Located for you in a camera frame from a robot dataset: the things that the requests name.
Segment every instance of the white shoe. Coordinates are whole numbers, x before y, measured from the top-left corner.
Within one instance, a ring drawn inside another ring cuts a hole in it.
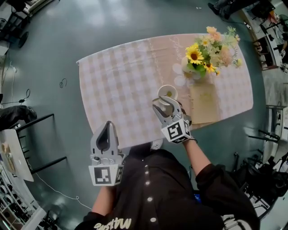
[[[153,141],[150,150],[158,150],[161,148],[162,144],[163,144],[163,139]]]

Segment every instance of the white marker cube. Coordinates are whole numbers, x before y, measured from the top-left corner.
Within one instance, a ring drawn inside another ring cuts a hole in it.
[[[191,139],[188,121],[183,118],[161,129],[169,142],[181,143]]]
[[[124,165],[100,164],[89,166],[89,171],[94,186],[114,186],[121,182]]]

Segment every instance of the person's right arm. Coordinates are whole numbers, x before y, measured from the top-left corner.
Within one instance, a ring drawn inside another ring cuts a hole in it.
[[[196,174],[201,201],[215,213],[234,215],[236,220],[246,221],[251,228],[259,229],[260,221],[248,197],[221,165],[213,165],[193,140],[184,142],[184,147]]]

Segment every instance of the flower vase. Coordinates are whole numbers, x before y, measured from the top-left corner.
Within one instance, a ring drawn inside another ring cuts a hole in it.
[[[198,71],[191,70],[190,68],[188,68],[187,64],[188,64],[188,58],[187,57],[182,58],[181,61],[182,71],[189,74],[186,75],[186,77],[188,78],[192,77],[194,80],[200,79],[201,78],[200,73]]]

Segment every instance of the shirt sleeve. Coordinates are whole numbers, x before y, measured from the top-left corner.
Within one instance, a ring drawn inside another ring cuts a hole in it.
[[[204,205],[222,216],[234,215],[236,219],[246,221],[253,230],[260,229],[253,205],[223,165],[207,165],[196,176],[196,182]]]
[[[75,230],[82,230],[82,229],[94,229],[95,224],[101,223],[104,216],[95,213],[95,212],[88,212],[86,216],[83,218],[83,222],[80,223]]]

